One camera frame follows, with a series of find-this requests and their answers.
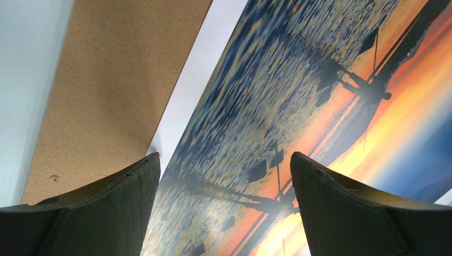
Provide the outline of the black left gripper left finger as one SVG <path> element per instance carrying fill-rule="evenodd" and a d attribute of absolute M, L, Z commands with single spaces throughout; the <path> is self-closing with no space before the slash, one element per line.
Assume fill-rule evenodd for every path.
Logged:
<path fill-rule="evenodd" d="M 1 255 L 139 255 L 160 179 L 152 153 L 37 204 L 1 208 Z"/>

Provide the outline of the sunset landscape photo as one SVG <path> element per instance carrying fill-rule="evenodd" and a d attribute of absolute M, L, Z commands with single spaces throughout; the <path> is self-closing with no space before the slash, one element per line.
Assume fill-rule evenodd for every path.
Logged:
<path fill-rule="evenodd" d="M 310 255 L 296 151 L 402 197 L 450 191 L 451 1 L 249 1 L 141 254 Z"/>

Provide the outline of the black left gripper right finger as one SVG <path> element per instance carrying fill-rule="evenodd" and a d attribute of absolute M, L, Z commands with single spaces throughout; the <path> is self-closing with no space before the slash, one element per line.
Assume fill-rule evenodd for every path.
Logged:
<path fill-rule="evenodd" d="M 300 152 L 290 172 L 312 255 L 451 255 L 451 207 L 373 188 Z"/>

